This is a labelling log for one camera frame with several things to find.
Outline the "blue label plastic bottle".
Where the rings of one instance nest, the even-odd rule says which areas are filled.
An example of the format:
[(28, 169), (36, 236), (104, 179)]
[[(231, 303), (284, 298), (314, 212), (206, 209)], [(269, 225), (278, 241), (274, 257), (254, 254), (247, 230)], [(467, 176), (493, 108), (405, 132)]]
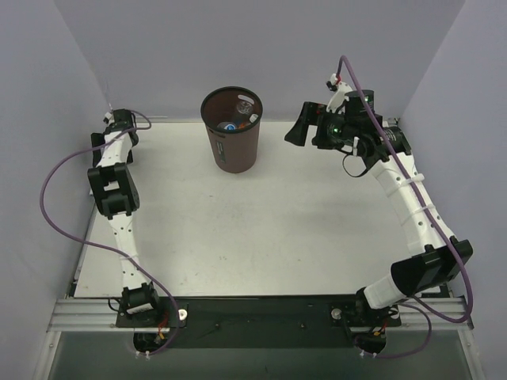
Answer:
[(219, 123), (217, 125), (217, 128), (222, 131), (241, 131), (241, 130), (237, 129), (239, 124), (247, 122), (247, 123), (251, 123), (251, 125), (248, 126), (248, 127), (251, 127), (257, 119), (258, 119), (258, 114), (253, 114), (253, 115), (247, 116), (247, 117), (236, 116), (232, 121), (223, 121), (223, 122)]

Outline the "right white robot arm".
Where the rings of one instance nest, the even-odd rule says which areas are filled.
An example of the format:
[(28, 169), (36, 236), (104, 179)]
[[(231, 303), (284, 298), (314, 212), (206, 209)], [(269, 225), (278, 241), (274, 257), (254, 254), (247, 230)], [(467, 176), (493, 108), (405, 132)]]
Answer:
[(361, 100), (358, 92), (347, 92), (337, 111), (326, 104), (304, 102), (284, 139), (304, 146), (309, 127), (315, 126), (312, 145), (360, 158), (363, 173), (379, 182), (391, 202), (411, 256), (393, 263), (388, 275), (359, 291), (368, 310), (381, 310), (453, 280), (473, 249), (441, 218), (401, 128), (366, 109), (374, 103), (373, 91), (364, 91), (364, 96)]

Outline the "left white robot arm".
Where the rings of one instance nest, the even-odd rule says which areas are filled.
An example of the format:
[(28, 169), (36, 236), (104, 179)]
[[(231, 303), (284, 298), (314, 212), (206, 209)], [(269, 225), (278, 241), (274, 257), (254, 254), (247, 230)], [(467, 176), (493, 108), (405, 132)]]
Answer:
[(91, 135), (93, 160), (87, 177), (97, 210), (107, 219), (116, 249), (121, 251), (119, 313), (144, 325), (155, 325), (162, 318), (162, 305), (153, 281), (138, 269), (134, 236), (133, 214), (140, 199), (128, 165), (133, 163), (132, 148), (139, 143), (135, 113), (116, 109), (106, 114), (105, 123), (102, 133)]

